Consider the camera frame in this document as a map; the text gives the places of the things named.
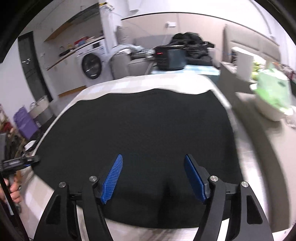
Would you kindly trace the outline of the person's left hand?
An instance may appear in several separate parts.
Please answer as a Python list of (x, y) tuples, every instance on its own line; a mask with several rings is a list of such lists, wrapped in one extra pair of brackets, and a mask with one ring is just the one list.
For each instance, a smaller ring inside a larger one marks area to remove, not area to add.
[(10, 187), (10, 195), (11, 195), (13, 202), (20, 203), (22, 201), (22, 197), (21, 197), (20, 190), (19, 190), (20, 184), (19, 184), (17, 178), (16, 177), (14, 178), (13, 184), (9, 184), (9, 180), (7, 180), (7, 179), (4, 179), (4, 181), (5, 181), (5, 184), (8, 187)]

